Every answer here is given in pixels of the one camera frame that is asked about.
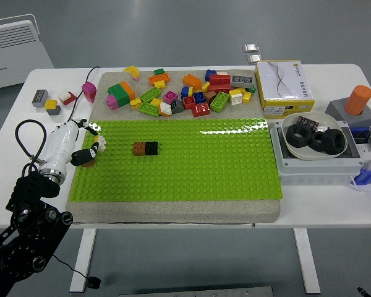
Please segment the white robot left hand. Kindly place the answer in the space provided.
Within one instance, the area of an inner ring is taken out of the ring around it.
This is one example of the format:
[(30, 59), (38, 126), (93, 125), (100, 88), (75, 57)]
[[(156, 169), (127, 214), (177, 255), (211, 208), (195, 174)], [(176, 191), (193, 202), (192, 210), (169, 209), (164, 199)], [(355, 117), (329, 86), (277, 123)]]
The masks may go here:
[(54, 170), (65, 174), (68, 163), (80, 166), (95, 159), (100, 146), (99, 142), (95, 142), (90, 148), (75, 151), (80, 128), (90, 131), (94, 136), (98, 135), (86, 119), (71, 119), (58, 126), (47, 137), (40, 154), (40, 159), (45, 162), (40, 165), (40, 172)]

